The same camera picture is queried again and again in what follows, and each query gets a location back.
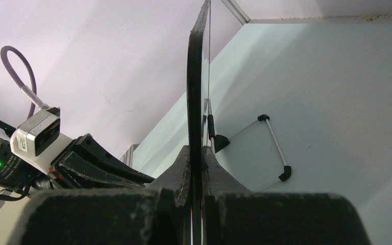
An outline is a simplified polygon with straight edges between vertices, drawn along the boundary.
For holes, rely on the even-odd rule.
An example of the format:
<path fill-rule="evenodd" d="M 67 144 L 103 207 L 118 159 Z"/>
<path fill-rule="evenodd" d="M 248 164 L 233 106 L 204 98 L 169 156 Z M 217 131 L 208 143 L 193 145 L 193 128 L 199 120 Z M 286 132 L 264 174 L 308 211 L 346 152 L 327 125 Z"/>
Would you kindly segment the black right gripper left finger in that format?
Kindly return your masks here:
<path fill-rule="evenodd" d="M 173 192 L 175 203 L 186 203 L 191 180 L 189 152 L 189 146 L 184 145 L 173 164 L 145 189 L 170 190 Z"/>

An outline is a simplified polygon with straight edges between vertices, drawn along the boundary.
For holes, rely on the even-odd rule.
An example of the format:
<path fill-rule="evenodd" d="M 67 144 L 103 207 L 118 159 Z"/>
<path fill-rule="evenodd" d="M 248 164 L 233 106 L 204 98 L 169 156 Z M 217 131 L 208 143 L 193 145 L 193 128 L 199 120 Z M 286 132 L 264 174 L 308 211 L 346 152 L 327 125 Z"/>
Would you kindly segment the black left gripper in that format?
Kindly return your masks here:
<path fill-rule="evenodd" d="M 68 145 L 52 161 L 48 176 L 59 189 L 133 189 L 154 181 L 112 156 L 90 134 Z"/>

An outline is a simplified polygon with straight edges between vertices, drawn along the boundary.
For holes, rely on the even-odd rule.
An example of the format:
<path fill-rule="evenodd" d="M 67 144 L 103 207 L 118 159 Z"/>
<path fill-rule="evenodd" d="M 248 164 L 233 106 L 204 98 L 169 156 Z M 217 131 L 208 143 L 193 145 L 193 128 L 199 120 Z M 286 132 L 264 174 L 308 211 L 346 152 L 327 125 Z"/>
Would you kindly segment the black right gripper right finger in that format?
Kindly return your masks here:
<path fill-rule="evenodd" d="M 204 203 L 242 199 L 250 196 L 250 190 L 220 165 L 211 147 L 203 147 L 202 153 L 202 197 Z"/>

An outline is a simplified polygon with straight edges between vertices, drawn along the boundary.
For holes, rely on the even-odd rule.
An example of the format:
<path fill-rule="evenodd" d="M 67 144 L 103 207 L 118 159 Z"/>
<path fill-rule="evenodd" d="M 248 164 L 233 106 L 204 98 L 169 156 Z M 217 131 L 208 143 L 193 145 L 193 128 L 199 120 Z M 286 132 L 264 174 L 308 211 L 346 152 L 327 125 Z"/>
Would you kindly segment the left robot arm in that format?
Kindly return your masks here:
<path fill-rule="evenodd" d="M 112 156 L 92 135 L 60 132 L 59 110 L 43 110 L 15 128 L 0 120 L 1 201 L 42 190 L 143 188 L 153 177 Z"/>

